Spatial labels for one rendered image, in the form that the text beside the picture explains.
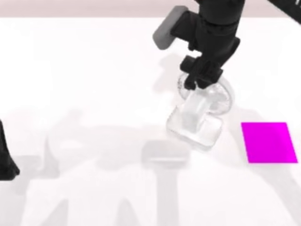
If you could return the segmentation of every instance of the white surface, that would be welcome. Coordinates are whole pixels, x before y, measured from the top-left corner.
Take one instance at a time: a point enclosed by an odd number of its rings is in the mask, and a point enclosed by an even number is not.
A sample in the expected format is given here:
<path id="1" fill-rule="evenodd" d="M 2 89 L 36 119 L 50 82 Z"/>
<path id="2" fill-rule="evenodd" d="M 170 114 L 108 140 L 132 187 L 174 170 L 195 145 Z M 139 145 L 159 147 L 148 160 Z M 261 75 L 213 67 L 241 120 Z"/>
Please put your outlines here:
<path id="1" fill-rule="evenodd" d="M 249 167 L 239 127 L 288 122 L 300 158 L 301 28 L 289 19 L 241 21 L 241 46 L 224 66 L 236 106 L 202 154 L 164 135 L 190 53 L 182 41 L 156 49 L 161 20 L 0 20 L 0 118 L 22 170 L 0 185 L 0 225 L 301 225 L 299 164 Z M 21 156 L 43 157 L 46 136 L 61 175 L 38 179 L 35 160 Z"/>

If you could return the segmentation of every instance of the purple paper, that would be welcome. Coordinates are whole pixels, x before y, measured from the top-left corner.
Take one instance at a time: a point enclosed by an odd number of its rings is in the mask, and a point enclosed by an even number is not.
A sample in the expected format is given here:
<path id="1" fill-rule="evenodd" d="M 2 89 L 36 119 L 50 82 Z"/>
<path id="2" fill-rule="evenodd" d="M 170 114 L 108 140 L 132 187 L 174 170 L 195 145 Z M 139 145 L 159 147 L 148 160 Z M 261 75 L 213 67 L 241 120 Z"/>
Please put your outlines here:
<path id="1" fill-rule="evenodd" d="M 298 163 L 285 122 L 241 123 L 249 163 Z"/>

